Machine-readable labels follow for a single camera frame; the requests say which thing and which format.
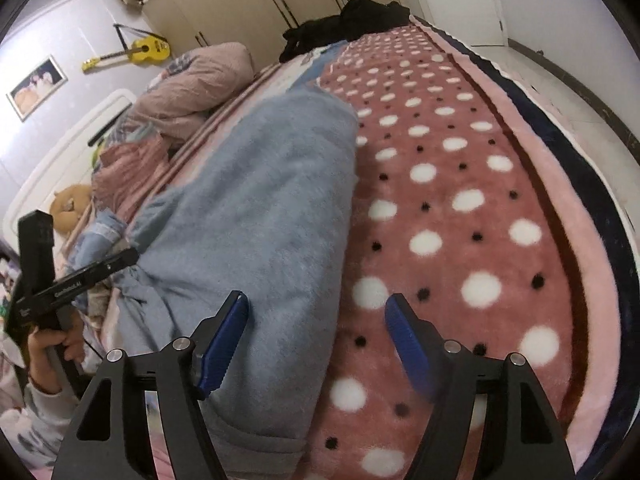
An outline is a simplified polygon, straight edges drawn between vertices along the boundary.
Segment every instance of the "framed picture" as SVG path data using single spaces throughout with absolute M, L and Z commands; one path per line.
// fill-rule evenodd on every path
M 6 96 L 18 117 L 25 120 L 47 97 L 66 82 L 66 76 L 49 56 L 20 81 Z

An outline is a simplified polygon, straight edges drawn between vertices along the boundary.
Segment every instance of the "white headboard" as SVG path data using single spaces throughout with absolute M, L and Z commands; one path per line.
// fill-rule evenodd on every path
M 90 148 L 87 142 L 135 100 L 133 92 L 116 90 L 71 128 L 38 164 L 2 220 L 2 237 L 16 252 L 18 220 L 34 209 L 49 212 L 55 192 L 73 184 L 91 183 L 95 146 Z M 58 234 L 55 237 L 57 249 L 63 240 Z

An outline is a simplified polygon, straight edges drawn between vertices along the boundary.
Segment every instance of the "gray-blue fleece blanket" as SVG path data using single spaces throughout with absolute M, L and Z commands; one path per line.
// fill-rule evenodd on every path
M 142 256 L 116 282 L 129 355 L 191 335 L 233 289 L 251 301 L 222 387 L 201 404 L 229 476 L 288 478 L 302 456 L 334 342 L 357 128 L 317 88 L 268 100 L 132 232 Z

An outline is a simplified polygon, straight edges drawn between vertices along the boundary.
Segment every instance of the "polka dot blanket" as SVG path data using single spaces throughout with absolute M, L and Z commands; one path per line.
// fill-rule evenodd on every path
M 578 478 L 594 478 L 639 391 L 636 249 L 598 170 L 523 87 L 417 21 L 349 44 L 317 84 L 357 111 L 359 180 L 337 338 L 296 478 L 407 472 L 432 407 L 385 329 L 395 292 L 476 354 L 526 355 Z

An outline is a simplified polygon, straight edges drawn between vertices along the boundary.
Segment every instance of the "sleeve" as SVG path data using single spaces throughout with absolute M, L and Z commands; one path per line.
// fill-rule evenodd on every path
M 74 397 L 47 395 L 32 384 L 25 389 L 23 410 L 0 415 L 0 429 L 29 469 L 52 467 L 74 410 Z

